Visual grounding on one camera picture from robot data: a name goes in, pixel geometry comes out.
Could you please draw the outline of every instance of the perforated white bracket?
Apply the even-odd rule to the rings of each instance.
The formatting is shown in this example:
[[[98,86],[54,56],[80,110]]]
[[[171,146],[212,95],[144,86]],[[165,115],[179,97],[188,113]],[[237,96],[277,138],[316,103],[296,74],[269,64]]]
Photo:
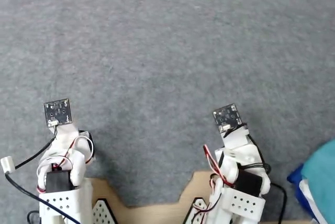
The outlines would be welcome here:
[[[84,208],[85,195],[83,189],[75,189],[71,191],[45,193],[40,194],[39,197],[49,202],[53,206],[61,209],[68,215],[80,212]],[[59,213],[40,203],[40,216],[58,216]]]
[[[222,208],[255,221],[262,217],[265,199],[237,191],[230,187],[222,189]]]
[[[106,199],[97,200],[93,212],[93,224],[117,224]]]
[[[196,216],[196,218],[193,220],[194,215],[198,212],[197,209],[195,209],[193,207],[193,204],[196,205],[197,207],[201,208],[201,209],[206,209],[207,205],[204,201],[204,199],[202,198],[195,198],[189,211],[188,211],[188,215],[186,216],[186,219],[184,221],[183,224],[200,224],[202,221],[202,218],[204,216],[204,213],[200,213]]]

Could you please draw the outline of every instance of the gray carpet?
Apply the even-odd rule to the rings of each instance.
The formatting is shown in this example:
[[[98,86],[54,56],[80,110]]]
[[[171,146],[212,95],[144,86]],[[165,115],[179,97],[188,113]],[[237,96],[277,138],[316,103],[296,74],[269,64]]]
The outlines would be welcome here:
[[[235,102],[286,176],[335,135],[334,0],[0,0],[0,156],[18,163],[51,133],[43,102],[69,97],[105,177],[129,206],[177,201],[222,145],[211,112]],[[13,174],[34,190],[37,160]],[[2,223],[38,204],[0,181]],[[276,220],[272,189],[263,220]]]

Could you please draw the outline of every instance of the red and white wire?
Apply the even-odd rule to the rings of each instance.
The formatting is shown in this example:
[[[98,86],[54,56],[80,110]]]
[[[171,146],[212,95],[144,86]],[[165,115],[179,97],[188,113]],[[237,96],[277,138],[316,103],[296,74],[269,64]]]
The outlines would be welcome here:
[[[66,161],[68,161],[70,164],[71,164],[71,169],[73,168],[73,164],[71,162],[71,160],[65,156],[61,156],[61,155],[55,155],[55,156],[49,156],[49,157],[46,157],[45,159],[43,159],[40,164],[38,165],[37,169],[36,169],[36,175],[38,176],[39,173],[40,173],[40,170],[43,166],[46,166],[46,165],[50,165],[52,164],[52,160],[54,159],[59,159],[59,158],[63,158],[65,159]]]
[[[228,185],[228,186],[233,186],[232,183],[229,183],[226,179],[226,177],[221,173],[221,170],[220,170],[220,167],[219,165],[217,164],[217,162],[213,159],[212,155],[210,154],[210,151],[207,147],[207,145],[203,145],[203,148],[204,148],[204,152],[205,152],[205,156],[207,158],[207,161],[208,161],[208,164],[209,164],[209,167],[212,169],[212,171],[217,174],[221,179],[222,181]]]
[[[219,197],[218,197],[218,199],[216,200],[216,202],[215,202],[212,206],[211,206],[211,204],[209,203],[206,209],[195,208],[195,209],[198,210],[198,212],[193,216],[193,218],[192,218],[192,220],[191,220],[191,223],[194,222],[195,218],[196,218],[199,214],[202,214],[202,213],[203,213],[203,216],[202,216],[202,218],[201,218],[201,222],[200,222],[200,224],[202,224],[202,223],[204,222],[204,219],[205,219],[206,215],[216,207],[216,205],[218,204],[220,198],[221,198],[221,194],[219,195]]]
[[[45,190],[40,189],[39,186],[36,187],[36,190],[37,190],[37,192],[38,192],[39,194],[44,194],[44,193],[46,192]]]
[[[91,144],[91,153],[90,153],[90,157],[85,161],[85,164],[87,164],[88,162],[91,161],[91,159],[92,159],[92,157],[93,157],[93,154],[94,154],[94,146],[93,146],[93,141],[92,141],[90,138],[88,138],[88,137],[86,137],[86,136],[84,136],[84,135],[79,135],[79,136],[77,136],[77,137],[74,138],[74,140],[73,140],[72,143],[70,144],[68,150],[66,151],[64,157],[67,157],[67,156],[68,156],[68,154],[69,154],[69,150],[75,146],[75,144],[76,144],[76,142],[78,141],[79,138],[84,138],[84,139],[86,139],[87,141],[89,141],[90,144]]]
[[[214,187],[215,187],[214,179],[211,178],[209,180],[209,185],[210,185],[210,188],[211,188],[211,194],[213,195],[214,194]]]

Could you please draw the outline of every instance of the wooden base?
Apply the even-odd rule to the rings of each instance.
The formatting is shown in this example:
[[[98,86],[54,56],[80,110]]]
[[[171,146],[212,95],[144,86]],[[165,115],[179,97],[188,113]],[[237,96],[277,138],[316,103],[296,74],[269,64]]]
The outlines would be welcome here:
[[[97,199],[106,198],[118,224],[182,224],[195,197],[202,197],[208,202],[211,193],[208,185],[210,174],[209,171],[195,172],[178,203],[130,208],[124,206],[106,180],[93,178],[93,205]],[[285,221],[283,223],[308,224],[309,221]]]

